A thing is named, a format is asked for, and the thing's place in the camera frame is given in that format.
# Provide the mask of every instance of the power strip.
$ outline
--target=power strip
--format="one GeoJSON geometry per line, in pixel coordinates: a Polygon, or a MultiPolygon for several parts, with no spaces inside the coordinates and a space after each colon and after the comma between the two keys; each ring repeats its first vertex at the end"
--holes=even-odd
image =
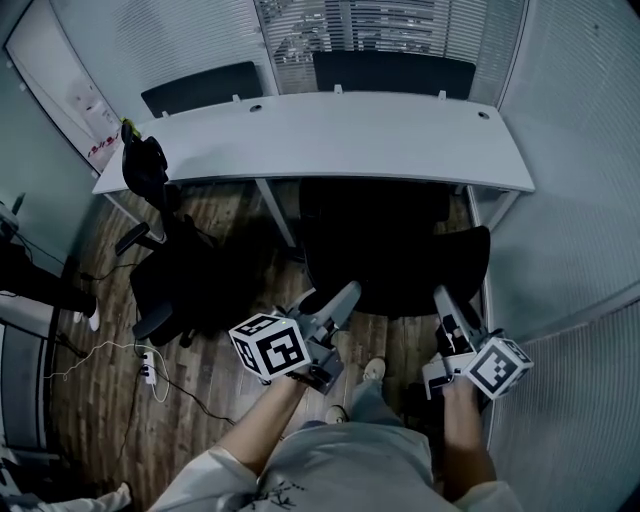
{"type": "Polygon", "coordinates": [[[147,384],[152,386],[156,385],[156,365],[153,361],[153,352],[145,352],[143,358],[143,365],[145,365],[144,378],[147,381],[147,384]]]}

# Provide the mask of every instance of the sneaker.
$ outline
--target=sneaker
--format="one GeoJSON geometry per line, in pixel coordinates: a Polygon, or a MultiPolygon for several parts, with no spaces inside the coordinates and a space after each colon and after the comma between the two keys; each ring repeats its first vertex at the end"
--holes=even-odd
{"type": "Polygon", "coordinates": [[[346,423],[349,421],[349,417],[342,407],[332,405],[325,414],[324,421],[327,425],[337,425],[338,423],[346,423]]]}
{"type": "Polygon", "coordinates": [[[116,492],[124,494],[127,498],[131,499],[131,486],[127,482],[122,482],[116,492]]]}
{"type": "Polygon", "coordinates": [[[384,378],[384,372],[387,369],[387,365],[384,359],[381,357],[374,357],[367,363],[364,369],[364,375],[362,380],[382,380],[384,378]]]}
{"type": "Polygon", "coordinates": [[[96,310],[93,312],[93,315],[89,317],[89,326],[93,332],[100,329],[100,307],[98,305],[98,299],[96,299],[96,310]]]}

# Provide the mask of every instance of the white t-shirt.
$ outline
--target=white t-shirt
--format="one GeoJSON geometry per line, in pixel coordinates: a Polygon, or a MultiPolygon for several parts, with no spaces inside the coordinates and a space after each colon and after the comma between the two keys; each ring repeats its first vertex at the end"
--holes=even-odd
{"type": "Polygon", "coordinates": [[[151,510],[521,511],[504,482],[471,489],[454,504],[432,489],[427,438],[401,427],[344,423],[292,434],[260,477],[214,447],[191,461],[151,510]]]}

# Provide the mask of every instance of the chair armrest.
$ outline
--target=chair armrest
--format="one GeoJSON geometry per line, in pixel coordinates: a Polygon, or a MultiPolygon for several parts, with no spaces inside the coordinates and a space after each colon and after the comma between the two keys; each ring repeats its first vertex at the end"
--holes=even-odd
{"type": "Polygon", "coordinates": [[[135,228],[129,230],[116,244],[116,256],[124,254],[129,247],[138,242],[141,237],[144,237],[150,231],[149,224],[143,222],[138,224],[135,228]]]}
{"type": "Polygon", "coordinates": [[[162,302],[148,315],[143,316],[133,328],[133,337],[138,340],[145,340],[152,336],[165,322],[173,315],[173,307],[169,301],[162,302]]]}

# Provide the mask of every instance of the pants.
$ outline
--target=pants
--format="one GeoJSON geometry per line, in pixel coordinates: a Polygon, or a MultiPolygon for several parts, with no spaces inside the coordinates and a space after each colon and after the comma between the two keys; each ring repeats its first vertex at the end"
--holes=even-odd
{"type": "Polygon", "coordinates": [[[79,311],[92,316],[97,302],[93,295],[65,283],[59,277],[36,267],[19,246],[2,247],[0,289],[53,307],[79,311]]]}
{"type": "MultiPolygon", "coordinates": [[[[35,509],[42,512],[116,512],[131,503],[131,496],[125,486],[98,499],[80,498],[62,503],[38,503],[35,509]]],[[[18,508],[16,512],[26,510],[18,508]]]]}
{"type": "MultiPolygon", "coordinates": [[[[374,379],[363,380],[353,391],[349,421],[404,427],[402,420],[394,414],[382,398],[382,382],[374,379]]],[[[317,420],[307,421],[302,425],[301,430],[319,425],[326,425],[326,423],[317,420]]]]}

